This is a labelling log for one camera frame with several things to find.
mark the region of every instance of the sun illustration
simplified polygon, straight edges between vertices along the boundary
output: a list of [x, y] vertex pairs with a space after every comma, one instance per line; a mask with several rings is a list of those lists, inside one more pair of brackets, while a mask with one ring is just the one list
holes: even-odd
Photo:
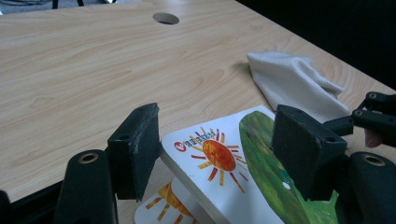
[[151, 203], [148, 203], [146, 205], [146, 208], [149, 210], [151, 207], [153, 207], [155, 204], [157, 204], [160, 200], [162, 200], [162, 199], [166, 200], [165, 207], [163, 208], [163, 210], [157, 217], [158, 221], [161, 222], [161, 220], [163, 219], [163, 216], [165, 216], [169, 207], [172, 206], [180, 212], [180, 215], [175, 220], [175, 224], [180, 223], [184, 216], [192, 217], [193, 218], [192, 224], [198, 223], [198, 221], [192, 216], [192, 214], [189, 212], [189, 210], [187, 210], [187, 208], [181, 203], [181, 201], [173, 193], [172, 188], [171, 188], [171, 183], [168, 183], [166, 186], [161, 188], [158, 191], [158, 194], [161, 195], [161, 197], [155, 198]]
[[[207, 180], [212, 181], [219, 172], [219, 184], [224, 186], [224, 173], [228, 173], [238, 188], [245, 193], [234, 174], [237, 166], [246, 172], [248, 171], [246, 162], [243, 161], [241, 156], [236, 154], [239, 152], [239, 146], [223, 145], [226, 136], [224, 133], [220, 134], [219, 129], [217, 129], [216, 133], [214, 133], [213, 129], [210, 129], [210, 133], [207, 133], [202, 127], [201, 130], [202, 134], [195, 132], [196, 136], [190, 136], [190, 139], [195, 143], [191, 147], [203, 152], [205, 155], [191, 155], [191, 157], [196, 160], [206, 160], [206, 162], [198, 165], [200, 169], [213, 166], [212, 173]], [[238, 174], [248, 181], [242, 172], [239, 171]]]

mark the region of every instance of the wood grain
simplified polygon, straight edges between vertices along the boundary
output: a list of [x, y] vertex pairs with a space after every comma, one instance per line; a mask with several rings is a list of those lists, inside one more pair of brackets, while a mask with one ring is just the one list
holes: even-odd
[[[176, 15], [164, 25], [156, 12]], [[309, 56], [346, 87], [350, 108], [367, 91], [395, 93], [299, 36], [231, 0], [145, 0], [0, 18], [0, 189], [11, 201], [63, 179], [80, 151], [107, 138], [140, 105], [158, 102], [160, 135], [255, 105], [247, 53]], [[362, 133], [351, 151], [366, 150]], [[377, 151], [396, 161], [394, 150]], [[174, 175], [157, 161], [146, 197]], [[120, 222], [140, 203], [119, 202]]]

